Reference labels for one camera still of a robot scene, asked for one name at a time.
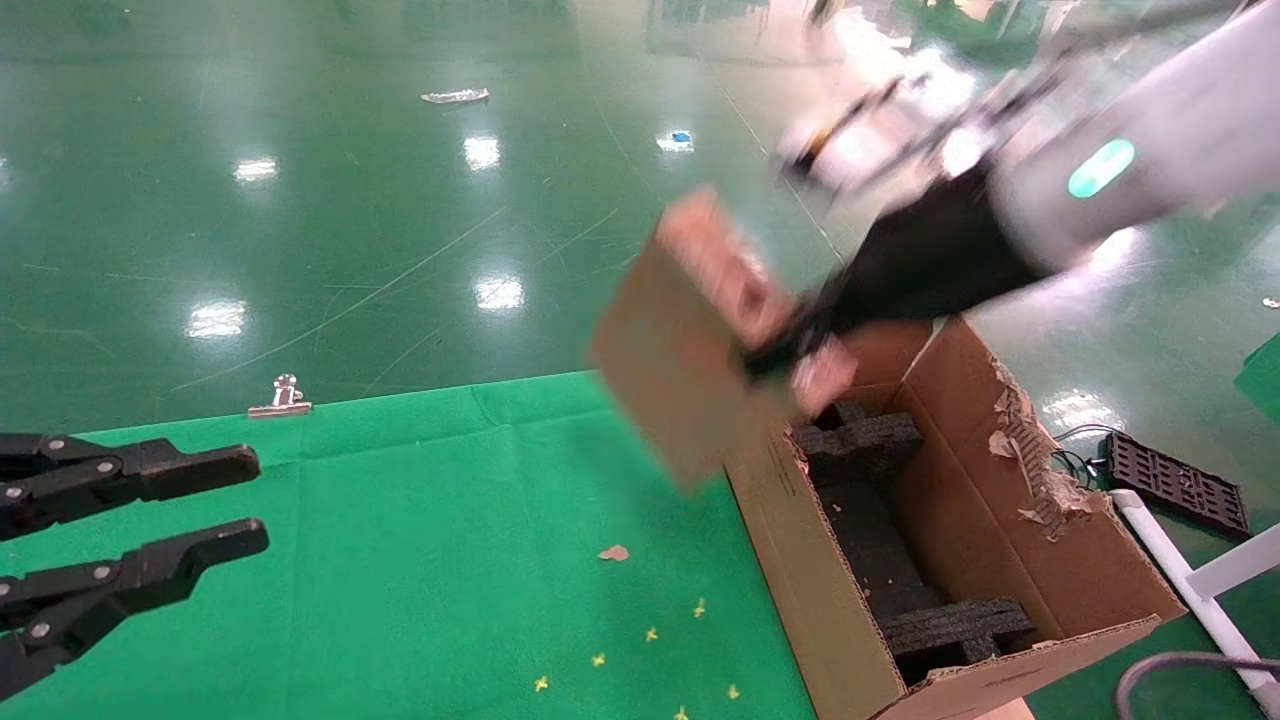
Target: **green cloth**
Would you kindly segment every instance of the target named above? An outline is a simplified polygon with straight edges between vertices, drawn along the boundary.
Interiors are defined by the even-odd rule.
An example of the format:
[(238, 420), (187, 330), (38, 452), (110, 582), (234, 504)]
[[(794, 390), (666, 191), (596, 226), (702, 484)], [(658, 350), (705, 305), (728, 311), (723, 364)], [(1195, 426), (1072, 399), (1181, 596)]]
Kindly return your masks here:
[(1262, 414), (1280, 425), (1280, 334), (1244, 359), (1235, 387)]
[(243, 442), (262, 475), (6, 543), (0, 574), (247, 516), (271, 547), (0, 717), (813, 717), (727, 483), (681, 497), (589, 374), (86, 437)]

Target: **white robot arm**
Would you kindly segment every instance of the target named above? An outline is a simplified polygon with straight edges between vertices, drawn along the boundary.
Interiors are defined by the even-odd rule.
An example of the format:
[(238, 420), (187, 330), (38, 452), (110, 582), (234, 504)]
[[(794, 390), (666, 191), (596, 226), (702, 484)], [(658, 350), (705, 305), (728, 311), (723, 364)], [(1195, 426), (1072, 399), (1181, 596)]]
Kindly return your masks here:
[[(1280, 0), (1266, 0), (1158, 65), (1101, 113), (1036, 150), (987, 154), (955, 178), (876, 220), (858, 254), (813, 293), (787, 328), (746, 354), (755, 377), (792, 366), (829, 334), (873, 320), (961, 313), (1085, 261), (1111, 233), (1184, 208), (1280, 191)], [(1041, 87), (980, 108), (1016, 114)], [(786, 168), (833, 190), (874, 182), (936, 147), (941, 126), (879, 169), (841, 167), (860, 102), (831, 128), (780, 152)], [(883, 147), (869, 149), (886, 155)]]

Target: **cable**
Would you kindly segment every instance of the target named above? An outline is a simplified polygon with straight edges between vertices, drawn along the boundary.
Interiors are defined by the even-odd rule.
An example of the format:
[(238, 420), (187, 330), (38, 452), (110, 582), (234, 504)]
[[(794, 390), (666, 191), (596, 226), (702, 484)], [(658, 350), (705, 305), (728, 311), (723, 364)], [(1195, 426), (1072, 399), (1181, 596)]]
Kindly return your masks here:
[[(1091, 483), (1091, 480), (1097, 478), (1098, 473), (1097, 470), (1093, 469), (1094, 461), (1092, 459), (1085, 460), (1079, 454), (1065, 448), (1055, 450), (1050, 455), (1056, 457), (1059, 462), (1066, 465), (1066, 469), (1070, 470), (1071, 477), (1075, 478), (1076, 483), (1083, 486), (1085, 489), (1093, 489), (1093, 484)], [(1080, 464), (1079, 469), (1076, 469), (1075, 461), (1073, 461), (1073, 459), (1075, 461), (1079, 461)]]
[(1225, 655), (1215, 655), (1212, 652), (1162, 652), (1160, 655), (1152, 655), (1151, 657), (1134, 662), (1125, 670), (1121, 675), (1120, 683), (1116, 684), (1116, 715), (1120, 720), (1133, 720), (1133, 689), (1138, 685), (1138, 682), (1147, 676), (1148, 673), (1156, 670), (1166, 670), (1169, 667), (1176, 667), (1179, 665), (1194, 665), (1194, 666), (1211, 666), (1211, 667), (1235, 667), (1236, 670), (1261, 670), (1263, 673), (1275, 673), (1280, 670), (1280, 660), (1243, 660), (1239, 657), (1228, 657)]
[(1071, 477), (1075, 478), (1076, 483), (1080, 482), (1080, 474), (1075, 469), (1075, 462), (1073, 462), (1071, 457), (1068, 456), (1068, 451), (1066, 450), (1055, 450), (1053, 452), (1050, 454), (1050, 456), (1053, 460), (1057, 460), (1059, 462), (1061, 462), (1062, 465), (1066, 465), (1066, 471), (1071, 473)]
[(1066, 438), (1069, 438), (1071, 436), (1076, 436), (1076, 434), (1080, 434), (1080, 433), (1087, 432), (1087, 430), (1106, 430), (1106, 432), (1111, 432), (1111, 433), (1125, 434), (1124, 430), (1121, 430), (1119, 428), (1112, 428), (1111, 425), (1103, 425), (1102, 423), (1085, 423), (1083, 425), (1076, 425), (1076, 427), (1066, 430), (1062, 434), (1053, 436), (1053, 439), (1056, 439), (1059, 442), (1062, 442), (1064, 439), (1066, 439)]

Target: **open cardboard box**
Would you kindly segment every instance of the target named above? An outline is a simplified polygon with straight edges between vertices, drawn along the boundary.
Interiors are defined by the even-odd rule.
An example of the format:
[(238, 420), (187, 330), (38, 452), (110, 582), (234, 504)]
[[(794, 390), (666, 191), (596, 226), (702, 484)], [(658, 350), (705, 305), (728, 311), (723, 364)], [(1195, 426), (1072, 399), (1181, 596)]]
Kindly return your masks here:
[[(823, 369), (749, 387), (739, 347), (792, 306), (749, 265), (714, 196), (677, 202), (593, 355), (682, 484), (723, 464), (822, 720), (978, 717), (1185, 612), (1106, 496), (1051, 470), (1052, 438), (963, 319), (868, 328)], [(841, 392), (911, 414), (924, 445), (891, 492), (899, 529), (946, 600), (1018, 598), (1025, 650), (905, 687), (786, 430)]]

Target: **cardboard scrap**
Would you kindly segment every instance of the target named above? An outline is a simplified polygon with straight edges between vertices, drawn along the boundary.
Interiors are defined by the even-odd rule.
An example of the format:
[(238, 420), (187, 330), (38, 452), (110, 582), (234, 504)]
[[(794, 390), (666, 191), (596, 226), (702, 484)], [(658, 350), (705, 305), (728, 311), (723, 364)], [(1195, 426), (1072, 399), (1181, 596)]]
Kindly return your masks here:
[(1018, 461), (1034, 502), (1033, 507), (1020, 509), (1018, 514), (1043, 525), (1044, 537), (1057, 542), (1073, 519), (1106, 511), (1110, 500), (1105, 493), (1079, 487), (1074, 477), (1053, 469), (1053, 452), (1062, 446), (1039, 424), (1036, 406), (1009, 368), (995, 357), (991, 364), (1005, 391), (996, 400), (1000, 429), (988, 438), (988, 448), (993, 455)]
[(600, 560), (614, 560), (617, 562), (622, 562), (627, 557), (631, 557), (631, 552), (626, 547), (623, 547), (621, 544), (616, 544), (616, 546), (611, 547), (609, 550), (605, 550), (604, 552), (602, 552), (596, 557), (599, 557)]

